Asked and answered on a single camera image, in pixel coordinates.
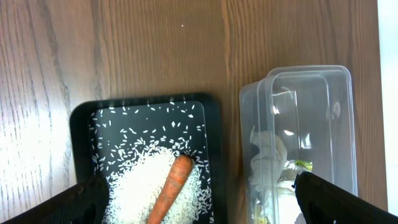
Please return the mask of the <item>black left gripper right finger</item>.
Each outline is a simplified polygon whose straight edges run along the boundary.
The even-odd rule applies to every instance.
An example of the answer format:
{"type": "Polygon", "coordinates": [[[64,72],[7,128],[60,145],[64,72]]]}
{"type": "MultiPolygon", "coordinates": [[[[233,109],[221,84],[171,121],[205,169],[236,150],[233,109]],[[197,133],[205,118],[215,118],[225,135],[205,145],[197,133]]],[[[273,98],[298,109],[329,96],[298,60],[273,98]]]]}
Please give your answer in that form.
{"type": "Polygon", "coordinates": [[[298,205],[308,224],[397,223],[397,217],[333,185],[311,172],[293,184],[298,205]]]}

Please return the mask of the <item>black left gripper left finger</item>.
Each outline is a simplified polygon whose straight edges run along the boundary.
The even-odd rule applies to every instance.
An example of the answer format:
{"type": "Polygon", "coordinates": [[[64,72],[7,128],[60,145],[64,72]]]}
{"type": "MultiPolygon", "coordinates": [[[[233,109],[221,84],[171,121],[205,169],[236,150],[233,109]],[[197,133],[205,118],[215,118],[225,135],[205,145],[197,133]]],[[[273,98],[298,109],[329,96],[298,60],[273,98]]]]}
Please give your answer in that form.
{"type": "Polygon", "coordinates": [[[108,203],[106,179],[93,175],[6,223],[101,223],[108,203]]]}

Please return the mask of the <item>yellow snack wrapper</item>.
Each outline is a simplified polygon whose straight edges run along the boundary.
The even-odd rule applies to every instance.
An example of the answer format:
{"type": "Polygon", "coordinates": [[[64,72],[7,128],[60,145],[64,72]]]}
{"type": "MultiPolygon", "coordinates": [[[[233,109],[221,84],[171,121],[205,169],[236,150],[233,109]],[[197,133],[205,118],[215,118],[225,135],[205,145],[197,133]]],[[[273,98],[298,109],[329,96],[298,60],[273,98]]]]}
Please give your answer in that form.
{"type": "Polygon", "coordinates": [[[303,170],[311,172],[313,170],[313,163],[307,161],[296,160],[295,165],[301,167],[303,170]]]}

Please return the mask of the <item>silver foil wrapper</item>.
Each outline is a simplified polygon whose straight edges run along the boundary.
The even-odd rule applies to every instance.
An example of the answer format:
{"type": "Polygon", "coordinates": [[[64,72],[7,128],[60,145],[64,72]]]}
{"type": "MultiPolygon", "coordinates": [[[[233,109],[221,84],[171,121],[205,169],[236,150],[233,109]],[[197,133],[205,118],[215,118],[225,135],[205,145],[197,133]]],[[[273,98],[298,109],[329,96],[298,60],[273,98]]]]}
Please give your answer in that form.
{"type": "MultiPolygon", "coordinates": [[[[300,161],[287,161],[277,181],[278,212],[276,217],[279,223],[306,224],[305,218],[298,205],[293,184],[298,174],[307,171],[300,161]]],[[[257,200],[255,223],[274,223],[272,196],[274,192],[264,190],[257,200]]]]}

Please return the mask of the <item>white tissue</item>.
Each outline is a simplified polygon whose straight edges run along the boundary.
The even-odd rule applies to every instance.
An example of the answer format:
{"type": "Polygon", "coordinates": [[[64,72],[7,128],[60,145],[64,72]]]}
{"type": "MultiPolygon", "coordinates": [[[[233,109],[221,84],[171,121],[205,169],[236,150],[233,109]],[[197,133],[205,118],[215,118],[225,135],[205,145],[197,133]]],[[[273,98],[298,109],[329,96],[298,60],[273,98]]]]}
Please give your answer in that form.
{"type": "Polygon", "coordinates": [[[259,148],[259,152],[251,159],[252,175],[249,184],[262,203],[264,216],[273,222],[272,201],[274,191],[271,186],[276,184],[287,161],[287,148],[275,134],[269,131],[257,132],[252,128],[249,142],[259,148]]]}

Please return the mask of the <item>pile of white rice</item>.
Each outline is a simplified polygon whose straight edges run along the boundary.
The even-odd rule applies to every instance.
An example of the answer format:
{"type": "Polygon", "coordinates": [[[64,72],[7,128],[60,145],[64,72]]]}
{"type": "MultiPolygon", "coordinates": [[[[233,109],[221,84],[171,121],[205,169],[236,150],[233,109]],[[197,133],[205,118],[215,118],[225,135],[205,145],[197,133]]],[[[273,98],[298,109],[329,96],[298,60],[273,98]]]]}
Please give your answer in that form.
{"type": "Polygon", "coordinates": [[[145,223],[175,159],[193,169],[164,223],[213,223],[205,115],[198,101],[110,106],[90,113],[93,171],[109,185],[104,223],[145,223]]]}

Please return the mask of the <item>orange carrot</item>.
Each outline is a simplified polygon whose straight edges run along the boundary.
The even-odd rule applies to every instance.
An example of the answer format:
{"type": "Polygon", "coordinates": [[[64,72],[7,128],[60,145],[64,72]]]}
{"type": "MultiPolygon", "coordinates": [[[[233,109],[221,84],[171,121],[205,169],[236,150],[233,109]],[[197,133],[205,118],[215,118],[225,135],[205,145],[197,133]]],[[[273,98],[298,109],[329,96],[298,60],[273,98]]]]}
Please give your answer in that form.
{"type": "Polygon", "coordinates": [[[172,164],[164,186],[149,214],[147,224],[159,224],[170,210],[193,169],[193,161],[180,155],[172,164]]]}

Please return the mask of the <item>black waste tray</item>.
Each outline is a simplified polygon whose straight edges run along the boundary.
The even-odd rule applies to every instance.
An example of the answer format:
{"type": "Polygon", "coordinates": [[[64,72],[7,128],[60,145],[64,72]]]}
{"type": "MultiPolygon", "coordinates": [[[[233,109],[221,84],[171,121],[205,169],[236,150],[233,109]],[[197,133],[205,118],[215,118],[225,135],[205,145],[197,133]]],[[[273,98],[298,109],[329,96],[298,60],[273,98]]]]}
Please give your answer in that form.
{"type": "Polygon", "coordinates": [[[210,95],[88,101],[71,113],[70,131],[78,182],[119,174],[123,162],[154,144],[189,153],[204,166],[202,187],[211,195],[210,214],[199,223],[227,223],[220,111],[210,95]]]}

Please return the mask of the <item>clear plastic bin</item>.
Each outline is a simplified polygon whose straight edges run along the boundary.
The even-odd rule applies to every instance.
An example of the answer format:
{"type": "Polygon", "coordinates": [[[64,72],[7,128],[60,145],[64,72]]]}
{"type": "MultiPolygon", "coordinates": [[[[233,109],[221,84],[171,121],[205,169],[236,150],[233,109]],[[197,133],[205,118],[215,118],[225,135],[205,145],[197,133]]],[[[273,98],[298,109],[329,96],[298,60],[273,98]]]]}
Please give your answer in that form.
{"type": "MultiPolygon", "coordinates": [[[[357,194],[353,94],[347,68],[275,68],[262,80],[242,88],[239,105],[248,223],[255,223],[258,200],[249,184],[250,161],[259,152],[249,142],[252,128],[280,137],[287,148],[287,161],[312,162],[311,173],[357,194]]],[[[274,223],[279,223],[277,183],[271,189],[275,193],[274,223]]]]}

